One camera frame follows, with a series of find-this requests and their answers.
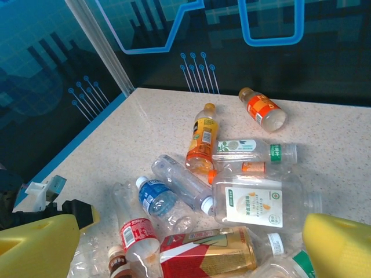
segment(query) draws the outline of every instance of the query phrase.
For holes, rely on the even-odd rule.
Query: countertop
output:
[[[92,204],[101,221],[93,227],[102,248],[119,244],[110,189],[115,182],[153,177],[152,162],[165,153],[184,162],[194,117],[207,102],[220,115],[220,139],[261,138],[298,144],[294,172],[304,186],[322,192],[323,212],[371,224],[371,109],[275,100],[289,115],[268,134],[236,96],[137,89],[45,179],[58,174],[67,183],[57,198]],[[17,210],[27,207],[26,198]],[[197,230],[216,228],[201,216]]]

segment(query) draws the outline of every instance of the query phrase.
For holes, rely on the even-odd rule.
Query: blue label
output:
[[[139,191],[139,201],[143,205],[147,213],[151,214],[150,207],[158,195],[169,191],[168,188],[162,181],[151,180],[147,181],[141,187]]]

